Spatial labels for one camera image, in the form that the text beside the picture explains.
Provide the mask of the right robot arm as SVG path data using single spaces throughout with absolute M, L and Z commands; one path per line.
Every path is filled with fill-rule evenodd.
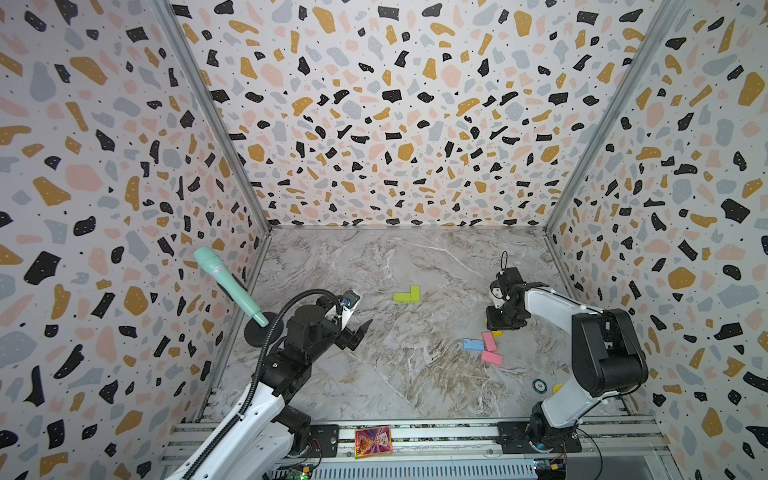
M 529 417 L 526 438 L 535 450 L 562 446 L 599 403 L 629 395 L 647 381 L 649 368 L 628 312 L 580 303 L 542 282 L 524 281 L 512 267 L 502 268 L 489 290 L 489 330 L 518 330 L 537 316 L 571 338 L 569 379 Z

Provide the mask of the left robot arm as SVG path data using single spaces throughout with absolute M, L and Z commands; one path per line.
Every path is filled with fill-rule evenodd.
M 269 325 L 251 381 L 232 410 L 172 479 L 260 479 L 286 457 L 310 451 L 311 417 L 289 405 L 313 364 L 335 346 L 356 349 L 371 323 L 348 322 L 361 297 L 310 289 L 290 299 Z

